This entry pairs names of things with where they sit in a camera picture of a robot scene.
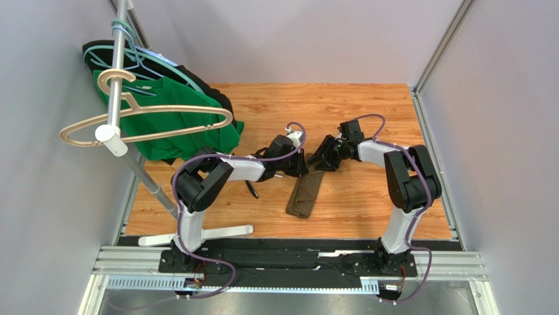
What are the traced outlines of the brown cloth napkin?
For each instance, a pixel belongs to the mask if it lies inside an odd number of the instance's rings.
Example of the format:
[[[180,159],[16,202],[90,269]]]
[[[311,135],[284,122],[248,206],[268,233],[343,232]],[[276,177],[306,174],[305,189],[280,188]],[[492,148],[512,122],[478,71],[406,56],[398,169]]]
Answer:
[[[309,162],[311,154],[305,155],[308,173],[299,177],[295,183],[285,212],[300,219],[308,219],[316,204],[325,172],[315,170],[316,163]]]

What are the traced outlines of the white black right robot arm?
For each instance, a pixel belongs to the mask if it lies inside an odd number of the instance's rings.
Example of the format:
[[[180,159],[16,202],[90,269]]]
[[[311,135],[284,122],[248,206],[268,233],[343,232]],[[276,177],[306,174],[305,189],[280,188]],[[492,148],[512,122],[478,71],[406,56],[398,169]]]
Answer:
[[[356,120],[340,124],[339,135],[327,135],[310,163],[320,171],[336,171],[341,161],[352,159],[383,167],[393,210],[378,240],[374,266],[390,274],[404,264],[411,238],[421,217],[442,195],[442,185],[426,146],[404,147],[367,138]]]

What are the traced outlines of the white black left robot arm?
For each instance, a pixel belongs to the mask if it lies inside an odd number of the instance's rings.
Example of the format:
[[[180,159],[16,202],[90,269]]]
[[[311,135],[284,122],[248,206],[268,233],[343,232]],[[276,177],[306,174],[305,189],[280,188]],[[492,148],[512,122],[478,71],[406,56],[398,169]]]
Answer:
[[[220,154],[204,147],[173,175],[171,185],[178,203],[175,247],[191,256],[207,240],[249,236],[253,225],[203,229],[206,210],[227,182],[264,182],[282,172],[298,177],[306,172],[302,131],[278,135],[269,147],[249,156]]]

